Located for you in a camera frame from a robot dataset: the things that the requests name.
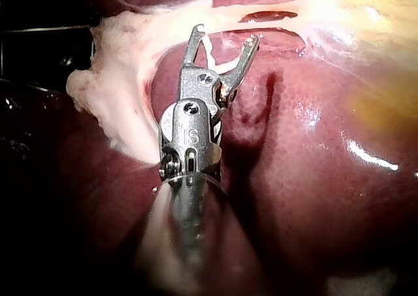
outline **metal screw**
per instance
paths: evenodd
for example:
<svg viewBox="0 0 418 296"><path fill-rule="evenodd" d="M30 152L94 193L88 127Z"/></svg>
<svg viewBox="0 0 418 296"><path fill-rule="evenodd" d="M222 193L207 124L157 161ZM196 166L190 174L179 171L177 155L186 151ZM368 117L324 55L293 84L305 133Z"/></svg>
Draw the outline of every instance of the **metal screw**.
<svg viewBox="0 0 418 296"><path fill-rule="evenodd" d="M193 115L199 111L199 107L196 103L188 103L184 106L184 112Z"/></svg>
<svg viewBox="0 0 418 296"><path fill-rule="evenodd" d="M159 175L162 180L176 174L180 170L180 164L178 160L174 158L172 154L166 154L161 160L161 168Z"/></svg>
<svg viewBox="0 0 418 296"><path fill-rule="evenodd" d="M197 80L202 84L202 85L206 85L206 84L210 84L212 82L212 76L210 76L209 74L200 74L197 77Z"/></svg>

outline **dark background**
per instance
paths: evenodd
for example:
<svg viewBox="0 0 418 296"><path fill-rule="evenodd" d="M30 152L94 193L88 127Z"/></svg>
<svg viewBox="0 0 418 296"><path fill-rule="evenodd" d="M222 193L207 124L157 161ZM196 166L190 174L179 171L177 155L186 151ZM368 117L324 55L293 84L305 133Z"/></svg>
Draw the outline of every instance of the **dark background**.
<svg viewBox="0 0 418 296"><path fill-rule="evenodd" d="M89 26L98 23L99 15L86 0L0 0L1 78L65 91L68 75L89 67ZM83 28L11 32L71 26Z"/></svg>

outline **yellow fat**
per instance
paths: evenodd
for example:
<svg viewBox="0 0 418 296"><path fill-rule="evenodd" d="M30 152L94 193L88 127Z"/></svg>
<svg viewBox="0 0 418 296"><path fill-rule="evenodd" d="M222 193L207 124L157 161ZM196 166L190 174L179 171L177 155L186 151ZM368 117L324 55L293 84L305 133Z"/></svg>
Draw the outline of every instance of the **yellow fat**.
<svg viewBox="0 0 418 296"><path fill-rule="evenodd" d="M359 88L348 98L354 116L368 129L385 133L418 130L418 76L398 74Z"/></svg>

